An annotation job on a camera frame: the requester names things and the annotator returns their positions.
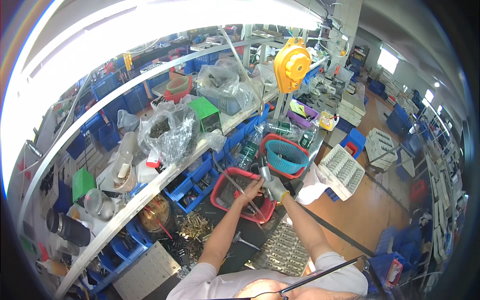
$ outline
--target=wooden floor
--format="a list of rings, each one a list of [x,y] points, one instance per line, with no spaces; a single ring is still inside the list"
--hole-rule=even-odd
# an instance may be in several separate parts
[[[384,103],[391,110],[393,110],[392,106],[372,93],[367,87],[365,88],[365,95],[370,100],[365,105],[366,114],[357,129],[366,136],[375,127],[390,134],[398,142],[397,135],[392,133],[386,123],[380,120],[375,99]],[[318,164],[329,151],[329,148],[322,146],[315,163]],[[365,166],[368,162],[366,152],[362,152],[357,161]],[[369,168],[366,171],[379,182],[382,181],[383,174],[375,175]],[[402,229],[409,224],[409,217],[401,206],[366,176],[363,177],[355,193],[346,201],[333,202],[326,193],[323,193],[320,198],[310,205],[306,205],[306,207],[372,252],[375,252],[382,230],[390,226]],[[331,231],[324,228],[324,232],[328,242],[346,260],[362,255],[360,250]]]

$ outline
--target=green bottle label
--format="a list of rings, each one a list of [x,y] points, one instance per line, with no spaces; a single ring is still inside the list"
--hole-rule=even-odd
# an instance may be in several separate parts
[[[277,130],[278,135],[288,135],[290,133],[290,124],[277,121]]]
[[[299,144],[303,148],[308,149],[312,145],[312,139],[309,139],[308,135],[304,134],[304,135],[302,135]]]
[[[252,142],[245,142],[245,146],[243,146],[242,150],[240,151],[240,154],[245,155],[249,159],[253,160],[255,157],[255,154],[257,154],[258,150],[258,145],[252,143]]]

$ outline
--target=water bottle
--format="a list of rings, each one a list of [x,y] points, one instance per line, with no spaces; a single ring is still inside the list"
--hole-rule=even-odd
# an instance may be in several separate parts
[[[310,128],[303,133],[299,142],[300,146],[302,146],[307,150],[310,148],[320,129],[319,124],[320,124],[319,120],[315,120],[315,123],[313,123],[313,125],[310,126]]]
[[[263,133],[260,130],[254,130],[245,138],[245,145],[239,153],[239,162],[237,167],[248,171],[253,158],[258,152],[258,146],[262,142]]]
[[[300,129],[300,127],[296,125],[280,121],[274,121],[272,119],[266,120],[264,130],[267,132],[276,133],[294,142],[298,141],[301,138],[302,133],[302,129]]]

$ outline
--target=gloved hand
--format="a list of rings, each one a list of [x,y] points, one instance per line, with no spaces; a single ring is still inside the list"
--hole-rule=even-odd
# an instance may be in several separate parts
[[[283,200],[283,196],[285,196],[287,193],[290,194],[290,192],[283,186],[280,178],[276,176],[272,176],[271,181],[265,181],[263,187],[269,189],[273,198],[280,203]]]

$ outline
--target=white t-shirt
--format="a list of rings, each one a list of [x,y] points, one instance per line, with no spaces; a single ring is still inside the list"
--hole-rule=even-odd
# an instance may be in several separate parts
[[[326,271],[345,262],[336,252],[326,252],[315,261],[317,271]],[[305,277],[289,277],[270,270],[245,270],[217,276],[215,267],[208,263],[197,264],[192,271],[168,294],[167,300],[232,298],[247,284],[257,279],[274,279],[288,284]],[[309,282],[306,287],[318,287],[331,291],[352,292],[366,295],[367,278],[349,265],[336,272]]]

